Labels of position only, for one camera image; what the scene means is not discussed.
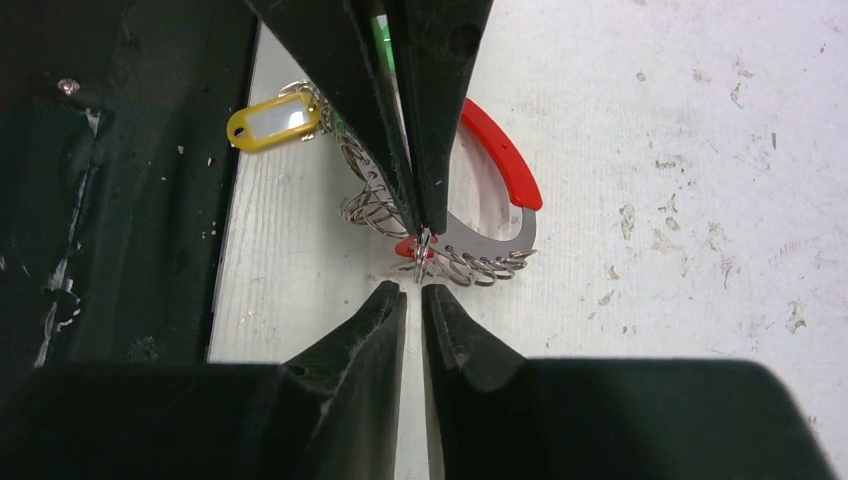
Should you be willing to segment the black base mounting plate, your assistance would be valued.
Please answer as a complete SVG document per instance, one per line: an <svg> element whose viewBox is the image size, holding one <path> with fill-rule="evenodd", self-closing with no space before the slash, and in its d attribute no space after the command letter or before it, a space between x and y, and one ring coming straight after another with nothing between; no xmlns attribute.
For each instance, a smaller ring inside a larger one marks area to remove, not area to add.
<svg viewBox="0 0 848 480"><path fill-rule="evenodd" d="M241 1L1 5L1 390L205 357L257 20Z"/></svg>

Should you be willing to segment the key with yellow tag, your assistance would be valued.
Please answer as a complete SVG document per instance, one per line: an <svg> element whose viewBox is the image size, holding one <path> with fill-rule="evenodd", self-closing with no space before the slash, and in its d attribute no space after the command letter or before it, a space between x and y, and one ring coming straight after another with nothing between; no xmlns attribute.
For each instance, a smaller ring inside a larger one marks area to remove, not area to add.
<svg viewBox="0 0 848 480"><path fill-rule="evenodd" d="M312 135L321 123L319 103L308 92L294 92L236 111L226 125L230 144L260 152Z"/></svg>

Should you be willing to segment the key with green tag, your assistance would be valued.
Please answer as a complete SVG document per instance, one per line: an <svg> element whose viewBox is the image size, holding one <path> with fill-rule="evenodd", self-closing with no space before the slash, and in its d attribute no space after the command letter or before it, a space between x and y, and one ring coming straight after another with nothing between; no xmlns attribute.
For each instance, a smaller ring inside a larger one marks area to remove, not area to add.
<svg viewBox="0 0 848 480"><path fill-rule="evenodd" d="M388 17L385 14L376 15L370 19L370 26L381 67L386 72L394 74L395 62L392 51Z"/></svg>

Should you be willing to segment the key with red tag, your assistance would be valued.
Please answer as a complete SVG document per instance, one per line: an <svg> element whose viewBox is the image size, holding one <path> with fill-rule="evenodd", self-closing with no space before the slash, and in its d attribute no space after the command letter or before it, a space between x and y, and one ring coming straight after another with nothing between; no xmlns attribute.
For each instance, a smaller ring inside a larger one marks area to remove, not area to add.
<svg viewBox="0 0 848 480"><path fill-rule="evenodd" d="M431 237L426 258L431 259L435 254L435 245L438 243L437 237ZM394 247L395 253L403 258L415 259L415 248L416 248L416 239L413 237L408 237L406 239L401 240Z"/></svg>

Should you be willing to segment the metal keyring with red grip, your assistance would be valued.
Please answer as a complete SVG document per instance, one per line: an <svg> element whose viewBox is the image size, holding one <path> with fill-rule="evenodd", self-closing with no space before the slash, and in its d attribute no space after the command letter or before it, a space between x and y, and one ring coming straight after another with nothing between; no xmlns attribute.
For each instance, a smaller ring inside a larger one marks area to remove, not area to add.
<svg viewBox="0 0 848 480"><path fill-rule="evenodd" d="M355 134L345 129L340 116L318 88L309 80L299 80L281 88L277 95L294 92L308 92L315 97L321 108L317 130L333 137L342 158L362 182L359 193L342 200L340 216L354 226L370 228L397 243L408 237L415 238L400 222L398 208L371 157ZM479 147L480 159L497 170L519 229L508 238L494 236L482 231L469 218L449 212L447 230L441 235L430 235L425 247L420 247L416 240L415 259L401 257L403 262L399 268L417 270L421 276L442 277L461 287L490 287L499 281L513 279L536 253L537 212L543 200L536 179L518 148L497 122L471 99L464 102L458 134ZM427 259L431 237L437 237L438 243L434 256Z"/></svg>

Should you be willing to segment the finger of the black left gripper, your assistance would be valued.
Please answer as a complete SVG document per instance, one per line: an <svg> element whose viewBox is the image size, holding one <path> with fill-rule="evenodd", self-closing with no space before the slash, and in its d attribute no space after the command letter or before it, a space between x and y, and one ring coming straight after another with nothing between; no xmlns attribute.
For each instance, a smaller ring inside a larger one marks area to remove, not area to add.
<svg viewBox="0 0 848 480"><path fill-rule="evenodd" d="M384 1L253 0L249 8L326 96L376 162L400 222L421 230L412 171L401 133L376 18Z"/></svg>
<svg viewBox="0 0 848 480"><path fill-rule="evenodd" d="M492 0L387 1L420 224L447 230L450 155Z"/></svg>

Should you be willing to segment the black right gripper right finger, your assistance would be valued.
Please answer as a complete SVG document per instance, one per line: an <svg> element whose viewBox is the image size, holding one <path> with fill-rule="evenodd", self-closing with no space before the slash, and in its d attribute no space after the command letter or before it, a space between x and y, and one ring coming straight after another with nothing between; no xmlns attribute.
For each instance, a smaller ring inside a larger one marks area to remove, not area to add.
<svg viewBox="0 0 848 480"><path fill-rule="evenodd" d="M749 361L527 358L422 289L434 479L831 479L783 384Z"/></svg>

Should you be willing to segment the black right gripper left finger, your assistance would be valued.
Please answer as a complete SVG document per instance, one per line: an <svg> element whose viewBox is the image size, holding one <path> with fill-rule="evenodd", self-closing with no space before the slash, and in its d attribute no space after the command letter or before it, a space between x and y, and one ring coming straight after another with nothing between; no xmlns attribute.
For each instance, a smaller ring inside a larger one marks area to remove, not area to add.
<svg viewBox="0 0 848 480"><path fill-rule="evenodd" d="M1 407L5 479L390 479L406 297L381 283L281 364L41 368Z"/></svg>

